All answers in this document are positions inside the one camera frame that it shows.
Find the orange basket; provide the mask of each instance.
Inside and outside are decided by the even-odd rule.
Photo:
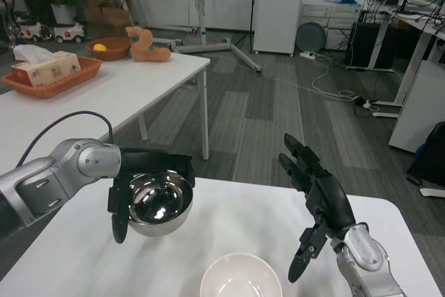
[[[54,95],[57,95],[68,88],[71,88],[75,85],[79,85],[84,81],[90,80],[94,78],[102,64],[101,61],[95,58],[88,58],[77,56],[79,60],[79,65],[81,66],[81,71],[70,74],[61,80],[57,80],[53,82],[51,85],[45,87],[34,88],[28,85],[24,85],[23,83],[17,83],[11,79],[11,74],[3,77],[1,80],[11,86],[12,89],[16,90],[18,93],[30,95],[32,97],[37,97],[38,99],[49,99]]]
[[[106,51],[94,50],[93,47],[97,43],[104,45]],[[86,48],[101,61],[118,61],[127,57],[131,43],[129,38],[101,38],[88,43]]]

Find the metal bowl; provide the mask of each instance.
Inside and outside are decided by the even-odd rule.
[[[175,172],[135,177],[129,225],[144,236],[165,236],[186,220],[193,203],[193,187]]]

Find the lemon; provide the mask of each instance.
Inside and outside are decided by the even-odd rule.
[[[92,49],[95,51],[106,51],[106,47],[100,43],[95,44]]]

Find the toy car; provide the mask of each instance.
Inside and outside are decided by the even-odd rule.
[[[75,25],[72,24],[57,24],[54,27],[54,35],[59,43],[64,41],[76,41],[77,43],[85,40],[86,34],[83,25],[76,22]]]
[[[49,40],[52,38],[51,32],[48,26],[36,22],[34,20],[21,21],[20,25],[20,37],[26,38],[27,40],[33,40],[37,42],[38,40]]]

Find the tissue box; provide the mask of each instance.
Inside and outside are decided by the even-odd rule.
[[[76,54],[57,51],[54,56],[55,59],[38,64],[23,62],[11,66],[11,79],[31,87],[45,87],[81,70]]]

